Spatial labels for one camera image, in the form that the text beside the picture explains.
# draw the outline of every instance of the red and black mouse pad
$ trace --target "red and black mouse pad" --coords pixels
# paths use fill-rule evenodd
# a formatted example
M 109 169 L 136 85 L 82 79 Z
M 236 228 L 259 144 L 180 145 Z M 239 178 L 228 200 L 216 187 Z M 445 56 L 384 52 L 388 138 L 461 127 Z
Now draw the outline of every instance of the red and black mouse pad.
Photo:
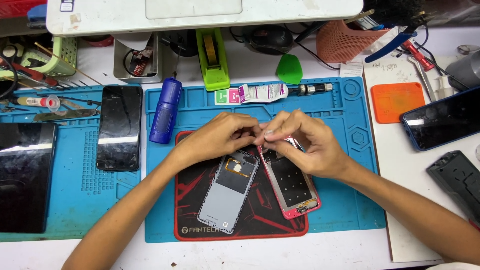
M 193 131 L 179 132 L 176 144 Z M 260 156 L 254 145 L 242 149 Z M 174 234 L 180 241 L 212 241 L 251 238 L 302 236 L 308 231 L 307 215 L 287 220 L 283 217 L 263 162 L 245 201 L 232 234 L 220 232 L 197 220 L 205 195 L 215 176 L 221 158 L 194 164 L 175 177 Z

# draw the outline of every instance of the smartphone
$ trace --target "smartphone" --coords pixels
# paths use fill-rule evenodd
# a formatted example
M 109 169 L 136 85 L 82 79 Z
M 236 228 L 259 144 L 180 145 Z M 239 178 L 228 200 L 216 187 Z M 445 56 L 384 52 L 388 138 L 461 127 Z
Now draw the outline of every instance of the smartphone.
M 258 157 L 241 150 L 223 156 L 198 211 L 198 221 L 232 234 L 259 165 Z
M 296 139 L 288 137 L 285 141 L 303 151 Z M 258 152 L 286 219 L 310 213 L 322 206 L 310 176 L 276 151 L 258 146 Z
M 400 116 L 413 146 L 426 151 L 480 132 L 480 88 L 460 92 Z
M 99 170 L 120 172 L 139 168 L 142 95 L 139 86 L 103 88 L 96 152 Z
M 45 232 L 56 141 L 54 123 L 0 123 L 0 232 Z

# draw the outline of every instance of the hand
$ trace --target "hand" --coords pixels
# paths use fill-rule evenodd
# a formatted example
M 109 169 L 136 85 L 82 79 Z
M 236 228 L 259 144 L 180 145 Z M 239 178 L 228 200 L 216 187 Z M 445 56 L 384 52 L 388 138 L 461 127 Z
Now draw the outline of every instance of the hand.
M 281 111 L 267 127 L 260 125 L 263 131 L 254 143 L 284 155 L 304 173 L 339 179 L 353 161 L 321 119 L 311 118 L 300 110 Z M 289 135 L 305 148 L 305 153 L 283 140 Z
M 255 140 L 258 120 L 248 114 L 221 112 L 204 126 L 181 140 L 171 154 L 187 168 L 195 163 L 235 152 Z

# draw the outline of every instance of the black smartphone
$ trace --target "black smartphone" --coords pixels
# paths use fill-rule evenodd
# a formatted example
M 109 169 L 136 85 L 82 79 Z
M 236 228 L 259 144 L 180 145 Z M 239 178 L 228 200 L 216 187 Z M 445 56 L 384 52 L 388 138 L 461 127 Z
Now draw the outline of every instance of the black smartphone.
M 45 232 L 56 139 L 54 123 L 0 123 L 0 232 Z
M 413 146 L 426 151 L 480 132 L 480 87 L 400 116 Z
M 140 86 L 103 88 L 96 167 L 103 171 L 134 171 L 140 166 Z

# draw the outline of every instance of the blue silicone repair mat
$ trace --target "blue silicone repair mat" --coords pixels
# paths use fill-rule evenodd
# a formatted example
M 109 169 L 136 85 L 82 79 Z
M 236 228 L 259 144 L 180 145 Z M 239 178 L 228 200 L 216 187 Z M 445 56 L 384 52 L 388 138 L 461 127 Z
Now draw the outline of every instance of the blue silicone repair mat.
M 342 148 L 360 164 L 377 173 L 362 78 L 320 78 L 302 80 L 301 83 L 310 85 L 332 83 L 333 90 L 306 97 L 290 95 L 270 104 L 215 106 L 214 92 L 207 92 L 203 86 L 184 87 L 170 143 L 161 145 L 147 142 L 147 173 L 151 172 L 173 148 L 175 136 L 179 131 L 195 130 L 222 111 L 245 113 L 256 117 L 260 122 L 266 122 L 281 110 L 291 112 L 296 109 L 301 109 L 312 117 L 322 118 L 330 126 Z M 161 89 L 149 89 L 145 92 L 147 130 L 151 129 L 160 91 Z M 309 233 L 385 227 L 384 210 L 369 198 L 336 180 L 314 177 L 313 181 L 322 207 L 308 214 Z M 147 243 L 178 241 L 173 235 L 174 182 L 168 184 L 145 219 Z
M 101 86 L 76 87 L 65 91 L 42 91 L 71 98 L 102 100 Z M 35 97 L 36 92 L 21 90 L 19 97 Z M 96 105 L 73 101 L 87 109 Z M 46 108 L 15 106 L 30 111 L 0 113 L 2 123 L 32 122 Z M 0 233 L 0 242 L 82 238 L 86 232 L 120 198 L 140 182 L 140 171 L 105 172 L 97 169 L 96 146 L 100 115 L 55 121 L 57 143 L 45 233 Z

